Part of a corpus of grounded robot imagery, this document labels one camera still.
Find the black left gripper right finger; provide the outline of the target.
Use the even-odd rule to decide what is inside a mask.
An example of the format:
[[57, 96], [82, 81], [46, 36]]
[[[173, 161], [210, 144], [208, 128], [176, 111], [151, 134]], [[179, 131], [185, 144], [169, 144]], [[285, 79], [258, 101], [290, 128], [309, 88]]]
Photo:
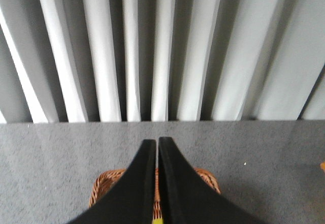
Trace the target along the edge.
[[256, 217], [213, 190], [170, 137], [159, 138], [158, 167], [164, 223], [256, 223]]

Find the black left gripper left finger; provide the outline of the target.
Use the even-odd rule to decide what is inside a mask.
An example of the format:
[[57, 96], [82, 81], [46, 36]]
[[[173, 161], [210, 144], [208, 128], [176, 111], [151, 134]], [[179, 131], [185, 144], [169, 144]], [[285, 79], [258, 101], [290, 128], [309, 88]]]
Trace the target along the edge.
[[156, 141], [142, 141], [131, 164], [113, 187], [70, 223], [152, 223]]

